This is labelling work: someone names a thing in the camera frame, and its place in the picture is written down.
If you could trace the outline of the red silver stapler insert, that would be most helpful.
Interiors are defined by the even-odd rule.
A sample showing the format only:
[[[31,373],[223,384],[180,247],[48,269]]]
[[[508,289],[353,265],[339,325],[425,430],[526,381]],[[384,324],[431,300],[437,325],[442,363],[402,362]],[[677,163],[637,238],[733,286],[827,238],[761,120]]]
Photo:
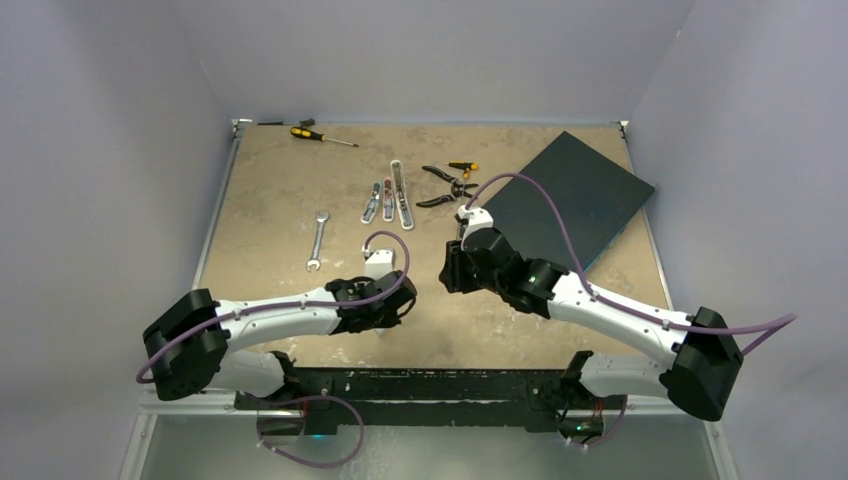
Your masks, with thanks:
[[[389,177],[383,181],[382,218],[387,223],[393,222],[395,218],[393,182]]]

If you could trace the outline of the silver stapler magazine tray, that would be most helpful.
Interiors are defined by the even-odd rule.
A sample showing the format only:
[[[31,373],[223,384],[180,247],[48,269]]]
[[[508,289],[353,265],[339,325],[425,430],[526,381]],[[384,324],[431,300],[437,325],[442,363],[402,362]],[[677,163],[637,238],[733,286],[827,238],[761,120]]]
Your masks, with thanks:
[[[362,224],[370,224],[376,217],[377,211],[381,206],[381,194],[383,187],[380,182],[374,182],[370,191],[368,200],[366,201],[364,211],[360,217]]]

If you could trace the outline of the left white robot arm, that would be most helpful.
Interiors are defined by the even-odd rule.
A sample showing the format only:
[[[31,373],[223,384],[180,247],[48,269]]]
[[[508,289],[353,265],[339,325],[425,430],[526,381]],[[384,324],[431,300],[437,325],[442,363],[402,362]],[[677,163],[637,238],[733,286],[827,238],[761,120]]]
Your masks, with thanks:
[[[298,382],[284,354],[251,347],[300,336],[355,334],[399,325],[417,289],[401,270],[335,279],[293,296],[253,301],[216,300],[206,289],[179,298],[143,334],[147,360],[136,374],[161,401],[208,388],[242,391],[284,409]]]

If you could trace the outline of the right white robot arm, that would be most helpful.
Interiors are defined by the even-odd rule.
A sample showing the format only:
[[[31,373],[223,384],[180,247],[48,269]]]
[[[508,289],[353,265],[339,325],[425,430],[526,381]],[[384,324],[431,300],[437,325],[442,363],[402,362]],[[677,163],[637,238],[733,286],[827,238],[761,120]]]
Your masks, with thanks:
[[[448,241],[439,280],[450,293],[486,290],[518,312],[573,323],[642,353],[641,358],[577,353],[561,381],[564,399],[576,407],[609,396],[653,396],[715,422],[723,417],[743,364],[718,312],[659,309],[584,286],[561,265],[523,258],[495,228]]]

